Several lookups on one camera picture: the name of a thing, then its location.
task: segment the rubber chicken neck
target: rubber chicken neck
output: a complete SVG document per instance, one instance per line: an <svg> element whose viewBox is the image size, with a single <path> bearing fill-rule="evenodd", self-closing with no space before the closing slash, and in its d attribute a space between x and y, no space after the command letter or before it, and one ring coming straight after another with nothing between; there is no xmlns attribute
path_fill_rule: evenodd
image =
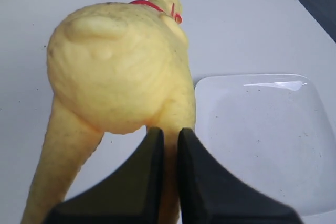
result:
<svg viewBox="0 0 336 224"><path fill-rule="evenodd" d="M68 15L47 47L54 97L21 224L41 224L62 202L105 132L164 132L159 224L179 216L177 138L195 126L180 0L99 3Z"/></svg>

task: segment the white table surface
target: white table surface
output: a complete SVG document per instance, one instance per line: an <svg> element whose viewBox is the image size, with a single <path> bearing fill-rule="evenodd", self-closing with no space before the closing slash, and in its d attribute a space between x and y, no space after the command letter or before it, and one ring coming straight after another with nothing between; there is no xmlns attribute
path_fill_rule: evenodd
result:
<svg viewBox="0 0 336 224"><path fill-rule="evenodd" d="M1 223L19 223L43 143L52 98L49 36L75 9L108 1L132 0L0 0ZM297 0L181 1L195 82L217 74L304 75L315 83L335 131L336 44ZM108 176L144 134L107 134L67 197Z"/></svg>

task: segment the rubber chicken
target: rubber chicken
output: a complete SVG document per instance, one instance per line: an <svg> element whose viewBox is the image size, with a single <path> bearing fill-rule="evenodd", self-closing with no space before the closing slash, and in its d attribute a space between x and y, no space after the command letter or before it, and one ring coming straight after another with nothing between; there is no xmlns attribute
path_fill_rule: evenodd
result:
<svg viewBox="0 0 336 224"><path fill-rule="evenodd" d="M179 0L100 3L68 15L47 47L54 92L21 224L41 224L62 202L104 132L164 132L159 223L176 223L177 137L194 128L195 96Z"/></svg>

